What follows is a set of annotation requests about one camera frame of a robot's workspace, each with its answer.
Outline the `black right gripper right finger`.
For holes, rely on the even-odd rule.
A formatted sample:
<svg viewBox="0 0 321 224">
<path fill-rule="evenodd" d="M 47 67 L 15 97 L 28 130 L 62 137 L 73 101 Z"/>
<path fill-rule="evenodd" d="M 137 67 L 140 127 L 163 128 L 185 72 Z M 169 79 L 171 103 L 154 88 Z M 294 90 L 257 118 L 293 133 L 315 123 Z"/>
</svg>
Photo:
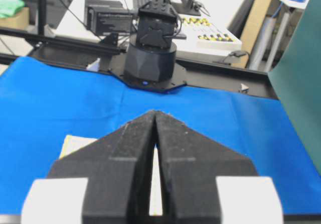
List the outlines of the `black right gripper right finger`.
<svg viewBox="0 0 321 224">
<path fill-rule="evenodd" d="M 189 128 L 155 115 L 163 210 L 169 223 L 283 223 L 271 178 L 250 158 Z"/>
</svg>

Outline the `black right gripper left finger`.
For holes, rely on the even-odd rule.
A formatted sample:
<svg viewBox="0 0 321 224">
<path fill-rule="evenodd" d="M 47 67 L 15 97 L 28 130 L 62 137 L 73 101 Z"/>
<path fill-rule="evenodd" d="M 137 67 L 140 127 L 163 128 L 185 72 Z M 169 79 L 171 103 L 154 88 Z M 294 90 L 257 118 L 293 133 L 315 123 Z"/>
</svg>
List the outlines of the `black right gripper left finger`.
<svg viewBox="0 0 321 224">
<path fill-rule="evenodd" d="M 129 223 L 148 206 L 156 113 L 56 160 L 24 201 L 22 223 Z"/>
</svg>

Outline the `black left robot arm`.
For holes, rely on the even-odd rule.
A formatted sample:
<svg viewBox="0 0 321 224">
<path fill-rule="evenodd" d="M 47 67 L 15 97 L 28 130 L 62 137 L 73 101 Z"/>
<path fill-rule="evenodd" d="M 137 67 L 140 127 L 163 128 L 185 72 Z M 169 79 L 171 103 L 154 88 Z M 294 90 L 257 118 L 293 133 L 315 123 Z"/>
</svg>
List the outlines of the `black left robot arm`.
<svg viewBox="0 0 321 224">
<path fill-rule="evenodd" d="M 124 75 L 162 82 L 173 76 L 178 16 L 169 0 L 152 0 L 138 9 L 137 33 L 130 37 Z"/>
</svg>

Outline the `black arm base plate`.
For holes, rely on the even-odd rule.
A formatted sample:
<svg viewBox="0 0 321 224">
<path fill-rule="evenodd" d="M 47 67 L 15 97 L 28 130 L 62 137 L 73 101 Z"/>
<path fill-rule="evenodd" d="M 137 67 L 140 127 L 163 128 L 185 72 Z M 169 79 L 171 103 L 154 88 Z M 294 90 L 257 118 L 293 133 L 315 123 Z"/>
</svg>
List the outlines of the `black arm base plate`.
<svg viewBox="0 0 321 224">
<path fill-rule="evenodd" d="M 112 66 L 108 69 L 107 72 L 110 73 L 113 77 L 123 82 L 128 87 L 145 91 L 165 93 L 167 91 L 174 90 L 187 85 L 186 68 L 182 67 L 177 63 L 174 65 L 174 72 L 172 77 L 168 80 L 160 82 L 144 80 L 125 75 L 123 63 Z"/>
</svg>

